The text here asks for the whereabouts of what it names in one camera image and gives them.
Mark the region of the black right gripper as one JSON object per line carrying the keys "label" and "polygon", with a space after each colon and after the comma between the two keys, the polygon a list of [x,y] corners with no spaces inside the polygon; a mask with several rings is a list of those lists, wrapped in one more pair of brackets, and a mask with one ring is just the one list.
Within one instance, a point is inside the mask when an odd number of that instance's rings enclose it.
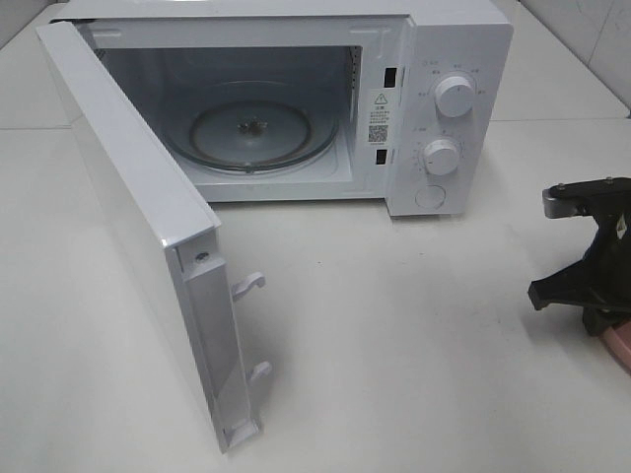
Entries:
{"label": "black right gripper", "polygon": [[630,275],[630,210],[587,206],[586,214],[594,218],[597,230],[582,263],[532,281],[527,295],[536,310],[550,304],[584,307],[584,327],[597,337],[630,319],[630,297],[599,277]]}

